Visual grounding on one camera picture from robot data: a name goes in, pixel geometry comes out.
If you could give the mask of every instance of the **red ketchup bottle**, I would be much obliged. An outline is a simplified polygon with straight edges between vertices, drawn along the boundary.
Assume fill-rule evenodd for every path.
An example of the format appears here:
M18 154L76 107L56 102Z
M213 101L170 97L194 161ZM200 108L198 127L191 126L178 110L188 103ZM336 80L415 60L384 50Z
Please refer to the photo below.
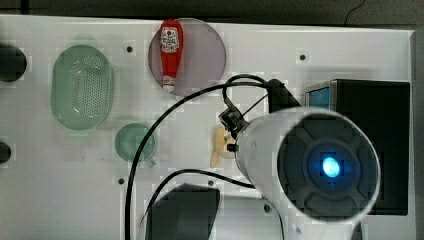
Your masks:
M181 55L183 53L183 28L173 19L165 20L160 27L160 55L163 70L163 89L174 91Z

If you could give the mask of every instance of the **green plastic basket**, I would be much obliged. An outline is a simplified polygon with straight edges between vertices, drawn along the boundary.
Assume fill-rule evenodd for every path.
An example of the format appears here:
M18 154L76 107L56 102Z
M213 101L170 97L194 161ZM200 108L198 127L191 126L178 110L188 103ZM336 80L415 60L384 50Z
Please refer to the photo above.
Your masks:
M72 130L100 124L113 100L113 71L97 49L78 45L65 50L53 69L51 108L55 118Z

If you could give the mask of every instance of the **display screen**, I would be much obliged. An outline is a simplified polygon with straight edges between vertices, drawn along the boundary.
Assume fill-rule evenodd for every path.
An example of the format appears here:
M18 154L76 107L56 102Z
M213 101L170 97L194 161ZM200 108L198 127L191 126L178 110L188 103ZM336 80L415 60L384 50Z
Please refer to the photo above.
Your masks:
M309 93L309 106L330 109L330 90L321 88Z

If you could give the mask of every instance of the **white tabletop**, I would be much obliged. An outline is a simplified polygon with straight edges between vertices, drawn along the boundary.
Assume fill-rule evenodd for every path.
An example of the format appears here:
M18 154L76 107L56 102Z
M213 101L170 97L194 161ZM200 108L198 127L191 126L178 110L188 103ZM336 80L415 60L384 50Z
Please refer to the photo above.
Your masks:
M21 48L29 60L23 79L0 82L0 140L13 149L12 160L0 166L1 239L123 239L127 185L117 181L127 180L130 166L115 151L115 135L126 123L152 124L177 101L162 91L148 68L148 46L160 23L0 16L0 40ZM277 78L303 102L305 87L336 78L411 80L411 31L211 25L227 49L223 81L237 73ZM65 129L50 109L53 65L62 51L78 43L97 47L115 74L111 113L98 127L83 132ZM127 46L134 51L128 53ZM301 54L307 56L305 61L299 60ZM264 94L252 88L229 93L241 110ZM213 131L223 110L218 91L185 104L161 124L156 132L156 166L137 170L134 219L140 218L155 188L171 172L208 169ZM265 102L248 119L266 112ZM222 160L212 171L245 180L233 160ZM166 189L207 181L200 176L178 177ZM217 185L227 194L260 197L254 190L220 181ZM405 217L367 217L365 239L415 239L413 197L409 209Z

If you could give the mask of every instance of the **black cable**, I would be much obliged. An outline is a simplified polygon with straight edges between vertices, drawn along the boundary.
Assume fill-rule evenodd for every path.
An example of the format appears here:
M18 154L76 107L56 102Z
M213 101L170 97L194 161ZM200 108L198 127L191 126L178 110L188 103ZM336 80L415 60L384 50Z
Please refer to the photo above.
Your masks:
M206 176L210 176L210 177L214 177L235 185L238 185L240 187L245 187L245 188L251 188L251 189L255 189L255 187L252 184L249 183L244 183L244 182L240 182L213 172L208 172L208 171L203 171L203 170L199 170L199 169L183 169L183 170L179 170L176 172L173 172L171 175L169 175L168 177L165 178L165 180L163 180L161 182L161 184L158 186L158 188L155 190L152 198L150 199L149 205L147 205L147 209L146 209L146 213L149 212L149 210L153 207L153 204L156 202L157 197L159 196L159 194L161 193L163 187L165 187L165 185L174 177L181 175L181 174L185 174L185 173L196 173L196 174L201 174L201 175L206 175Z
M247 78L247 79L251 79L251 80L255 80L259 83L262 83L263 86L265 86L265 89L268 89L270 86L268 84L267 81L265 81L263 78L258 77L256 75L251 75L251 74L239 74L236 76L231 77L230 79L227 80L226 84L232 83L238 79L242 79L242 78ZM225 99L228 98L227 96L227 87L222 88L222 97Z
M346 19L345 19L345 24L344 24L344 26L345 26L345 27L346 27L347 19L349 18L349 15L350 15L353 11L355 11L356 9L358 9L358 8L360 8L360 7L362 7L362 6L364 6L365 1L366 1L366 0L363 0L361 4L359 4L358 6L356 6L356 7L352 8L352 9L351 9L351 10L347 13L347 15L346 15Z
M226 84L221 84L221 85L216 85L216 86L212 86L212 87L209 87L209 88L205 88L201 91L195 92L195 93L181 99L180 101L175 103L172 107L168 108L158 118L158 120L156 120L156 122L152 125L152 127L149 129L149 131L147 131L146 135L144 136L143 140L141 141L141 143L140 143L140 145L137 149L137 152L136 152L135 157L134 157L134 161L131 165L130 176L128 178L127 195L126 195L126 199L125 199L125 239L126 240L131 240L131 217L130 217L131 216L131 197L132 197L132 188L133 188L133 184L134 184L135 172L137 170L138 160L140 158L141 152L144 149L144 146L147 143L147 140L150 138L150 136L153 134L153 132L156 130L156 128L159 126L159 124L171 112L173 112L179 106L183 105L185 102L190 101L191 99L196 98L196 97L203 95L205 93L215 91L217 89L224 89L224 88L235 87L235 86L252 86L252 87L266 88L264 86L264 84L257 84L257 83L252 83L252 82L226 83Z
M261 97L258 101L256 101L249 109L246 110L241 116L244 117L250 110L252 110L256 105L258 105L262 100L264 100L266 97L268 97L268 94L265 94L263 97Z

